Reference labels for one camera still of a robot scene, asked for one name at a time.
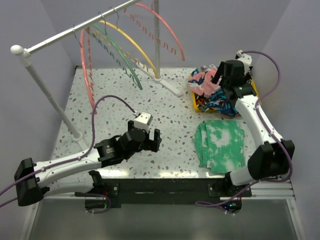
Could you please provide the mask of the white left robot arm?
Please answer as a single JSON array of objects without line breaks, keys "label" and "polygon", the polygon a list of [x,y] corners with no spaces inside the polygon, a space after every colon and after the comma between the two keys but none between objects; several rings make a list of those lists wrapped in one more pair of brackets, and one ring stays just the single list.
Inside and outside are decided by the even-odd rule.
[{"label": "white left robot arm", "polygon": [[43,162],[23,159],[14,174],[17,203],[20,207],[29,206],[57,190],[62,193],[76,192],[73,183],[60,187],[58,181],[81,172],[118,165],[141,151],[156,153],[161,141],[159,129],[154,130],[153,139],[150,139],[147,125],[130,120],[127,132],[91,145],[86,152]]}]

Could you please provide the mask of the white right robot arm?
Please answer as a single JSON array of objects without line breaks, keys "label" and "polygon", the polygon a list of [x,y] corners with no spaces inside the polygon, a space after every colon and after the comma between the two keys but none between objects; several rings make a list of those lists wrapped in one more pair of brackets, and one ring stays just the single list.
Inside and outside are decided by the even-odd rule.
[{"label": "white right robot arm", "polygon": [[275,130],[266,117],[253,86],[250,74],[239,59],[222,61],[212,79],[247,123],[256,147],[247,164],[232,170],[216,181],[212,189],[218,196],[235,196],[260,180],[274,181],[276,176],[290,175],[295,145]]}]

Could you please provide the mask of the blue orange patterned shorts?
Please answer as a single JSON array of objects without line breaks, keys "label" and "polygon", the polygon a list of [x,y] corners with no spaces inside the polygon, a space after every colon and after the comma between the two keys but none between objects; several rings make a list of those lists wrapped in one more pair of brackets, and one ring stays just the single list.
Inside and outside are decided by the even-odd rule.
[{"label": "blue orange patterned shorts", "polygon": [[211,65],[203,65],[190,74],[188,86],[193,95],[193,106],[198,111],[216,112],[227,118],[239,116],[239,112],[228,101],[219,83],[212,80],[218,68]]}]

